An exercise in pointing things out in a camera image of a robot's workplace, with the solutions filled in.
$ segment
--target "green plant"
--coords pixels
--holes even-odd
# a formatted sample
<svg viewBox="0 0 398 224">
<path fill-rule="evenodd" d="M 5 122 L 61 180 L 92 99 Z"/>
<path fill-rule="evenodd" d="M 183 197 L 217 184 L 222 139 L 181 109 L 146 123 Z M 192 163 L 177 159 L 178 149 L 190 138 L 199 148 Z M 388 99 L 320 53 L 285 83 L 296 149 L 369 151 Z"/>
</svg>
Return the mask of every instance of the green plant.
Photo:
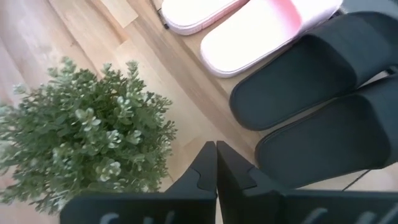
<svg viewBox="0 0 398 224">
<path fill-rule="evenodd" d="M 126 77 L 106 64 L 100 80 L 63 64 L 49 69 L 48 85 L 15 87 L 24 95 L 17 108 L 1 106 L 0 168 L 13 167 L 16 180 L 1 200 L 54 213 L 84 191 L 157 191 L 176 132 L 164 118 L 171 101 L 143 91 L 136 62 Z"/>
</svg>

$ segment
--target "pink slide sandal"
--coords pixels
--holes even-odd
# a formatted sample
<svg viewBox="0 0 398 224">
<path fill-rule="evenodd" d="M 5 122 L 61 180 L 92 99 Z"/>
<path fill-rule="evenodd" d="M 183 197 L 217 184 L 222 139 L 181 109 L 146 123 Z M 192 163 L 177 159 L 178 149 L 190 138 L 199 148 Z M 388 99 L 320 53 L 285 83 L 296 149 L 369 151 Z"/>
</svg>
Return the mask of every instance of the pink slide sandal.
<svg viewBox="0 0 398 224">
<path fill-rule="evenodd" d="M 190 35 L 212 25 L 248 0 L 164 0 L 162 14 L 170 29 Z"/>
<path fill-rule="evenodd" d="M 212 74 L 233 77 L 329 19 L 343 0 L 250 0 L 201 42 Z"/>
</svg>

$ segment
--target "wooden floor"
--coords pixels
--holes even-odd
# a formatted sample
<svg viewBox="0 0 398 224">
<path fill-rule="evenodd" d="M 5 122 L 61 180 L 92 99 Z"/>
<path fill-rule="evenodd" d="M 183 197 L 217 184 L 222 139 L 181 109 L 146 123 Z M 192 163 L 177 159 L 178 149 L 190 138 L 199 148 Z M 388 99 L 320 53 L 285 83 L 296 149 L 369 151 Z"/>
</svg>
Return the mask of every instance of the wooden floor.
<svg viewBox="0 0 398 224">
<path fill-rule="evenodd" d="M 0 0 L 0 99 L 17 104 L 12 85 L 35 87 L 46 82 L 46 69 L 58 65 L 64 55 L 93 71 L 106 62 L 126 70 L 128 60 L 137 60 L 148 89 L 174 101 L 167 116 L 176 121 L 179 132 L 169 159 L 171 178 L 164 188 L 180 177 L 206 141 L 224 140 L 254 162 L 254 146 L 272 130 L 240 127 L 229 111 L 228 98 L 238 81 L 266 61 L 235 78 L 210 75 L 198 49 L 215 26 L 189 37 L 178 36 L 163 29 L 149 0 Z M 349 190 L 398 189 L 394 170 L 398 168 L 372 171 Z M 307 188 L 342 190 L 360 174 Z M 2 177 L 0 187 L 10 182 L 9 176 Z M 57 217 L 35 213 L 24 203 L 0 205 L 0 224 L 57 222 Z"/>
</svg>

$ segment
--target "black slide sandal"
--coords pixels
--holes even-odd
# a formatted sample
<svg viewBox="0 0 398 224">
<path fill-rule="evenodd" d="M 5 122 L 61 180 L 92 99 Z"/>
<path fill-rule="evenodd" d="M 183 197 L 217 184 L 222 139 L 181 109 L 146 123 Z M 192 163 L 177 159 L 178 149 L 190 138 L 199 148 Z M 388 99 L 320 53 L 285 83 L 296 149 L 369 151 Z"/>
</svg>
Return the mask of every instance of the black slide sandal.
<svg viewBox="0 0 398 224">
<path fill-rule="evenodd" d="M 378 80 L 263 138 L 260 170 L 296 188 L 397 160 L 398 76 Z"/>
<path fill-rule="evenodd" d="M 258 131 L 345 95 L 397 64 L 397 36 L 398 21 L 378 12 L 333 18 L 237 84 L 231 111 Z"/>
</svg>

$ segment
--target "pink slipper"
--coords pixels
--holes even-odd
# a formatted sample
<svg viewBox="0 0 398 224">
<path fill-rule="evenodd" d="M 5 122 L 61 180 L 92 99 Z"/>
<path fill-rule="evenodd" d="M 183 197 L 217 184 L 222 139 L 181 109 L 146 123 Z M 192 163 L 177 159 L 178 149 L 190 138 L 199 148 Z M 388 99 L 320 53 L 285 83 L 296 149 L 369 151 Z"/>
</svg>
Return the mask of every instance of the pink slipper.
<svg viewBox="0 0 398 224">
<path fill-rule="evenodd" d="M 216 76 L 233 77 L 329 19 L 343 0 L 250 0 L 201 42 Z"/>
<path fill-rule="evenodd" d="M 164 0 L 162 14 L 170 29 L 190 35 L 212 25 L 248 0 Z"/>
</svg>

